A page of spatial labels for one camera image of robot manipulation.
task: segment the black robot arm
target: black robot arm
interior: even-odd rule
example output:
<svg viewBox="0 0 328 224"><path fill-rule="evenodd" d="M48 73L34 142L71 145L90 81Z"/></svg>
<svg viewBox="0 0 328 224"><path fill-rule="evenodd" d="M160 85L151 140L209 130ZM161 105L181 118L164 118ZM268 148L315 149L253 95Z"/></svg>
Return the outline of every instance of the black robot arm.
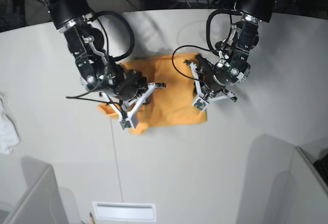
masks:
<svg viewBox="0 0 328 224"><path fill-rule="evenodd" d="M88 91L69 99L81 99L91 92L100 92L119 116L122 128L135 128L138 120L135 116L138 108L156 88L164 88L163 83L148 83L141 72L126 69L116 62L127 58L133 51L135 39L129 23L114 11L93 12L86 0L43 0L51 15L56 29L63 33L68 49L75 58L75 64L81 75L81 82ZM101 16L113 16L126 28L130 36L130 46L121 56L109 55L108 36ZM103 33L92 26L98 21Z"/></svg>
<svg viewBox="0 0 328 224"><path fill-rule="evenodd" d="M208 17L206 39L210 51L218 56L216 64L210 63L201 55L196 56L198 66L187 62L196 79L197 95L193 105L201 111L205 110L210 101L230 98L237 100L234 93L226 86L244 82L250 73L251 66L247 62L250 51L259 41L259 23L269 22L276 0L237 0L236 11L215 10ZM218 14L241 15L241 21L231 23L229 36L213 47L211 43L211 22Z"/></svg>

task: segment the gray panel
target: gray panel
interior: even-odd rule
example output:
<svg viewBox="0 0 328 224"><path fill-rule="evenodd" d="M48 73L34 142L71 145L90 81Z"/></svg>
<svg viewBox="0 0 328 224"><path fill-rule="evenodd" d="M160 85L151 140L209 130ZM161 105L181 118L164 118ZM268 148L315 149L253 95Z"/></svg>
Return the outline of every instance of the gray panel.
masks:
<svg viewBox="0 0 328 224"><path fill-rule="evenodd" d="M4 224L69 224L56 178L49 166L34 185L29 187Z"/></svg>
<svg viewBox="0 0 328 224"><path fill-rule="evenodd" d="M4 223L4 221L8 215L9 215L9 212L0 210L0 224Z"/></svg>
<svg viewBox="0 0 328 224"><path fill-rule="evenodd" d="M328 220L328 191L301 150L296 150L291 164L291 174L297 187L284 224L326 224Z"/></svg>

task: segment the white vent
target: white vent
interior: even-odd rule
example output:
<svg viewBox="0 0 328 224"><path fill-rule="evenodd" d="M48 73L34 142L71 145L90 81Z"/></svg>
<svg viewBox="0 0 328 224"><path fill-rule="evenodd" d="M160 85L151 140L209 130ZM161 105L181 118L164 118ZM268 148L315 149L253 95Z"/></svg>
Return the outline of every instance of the white vent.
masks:
<svg viewBox="0 0 328 224"><path fill-rule="evenodd" d="M93 202L99 220L156 221L154 203Z"/></svg>

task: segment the white towel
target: white towel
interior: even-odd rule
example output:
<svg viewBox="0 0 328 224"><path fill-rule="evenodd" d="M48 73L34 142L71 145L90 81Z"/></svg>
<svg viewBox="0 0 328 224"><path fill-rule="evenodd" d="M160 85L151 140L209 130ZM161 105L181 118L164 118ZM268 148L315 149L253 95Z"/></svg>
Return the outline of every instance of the white towel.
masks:
<svg viewBox="0 0 328 224"><path fill-rule="evenodd" d="M19 137L12 121L6 116L5 98L0 94L0 153L11 154L19 144Z"/></svg>

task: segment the orange cloth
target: orange cloth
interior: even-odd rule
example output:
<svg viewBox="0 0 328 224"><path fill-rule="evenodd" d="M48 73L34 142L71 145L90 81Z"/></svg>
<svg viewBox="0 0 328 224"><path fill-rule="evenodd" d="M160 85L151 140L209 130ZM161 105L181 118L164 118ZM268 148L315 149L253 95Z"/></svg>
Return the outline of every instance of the orange cloth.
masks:
<svg viewBox="0 0 328 224"><path fill-rule="evenodd" d="M174 64L182 73L192 76L190 68L183 63L186 59L195 62L196 53L183 53L174 56ZM172 55L162 55L125 62L128 69L140 71L148 82L166 83L166 88L156 89L151 102L142 105L136 116L139 124L131 133L141 134L148 127L177 124L198 124L206 121L206 113L191 106L194 99L194 81L180 75L172 66ZM106 104L99 109L111 118L118 115Z"/></svg>

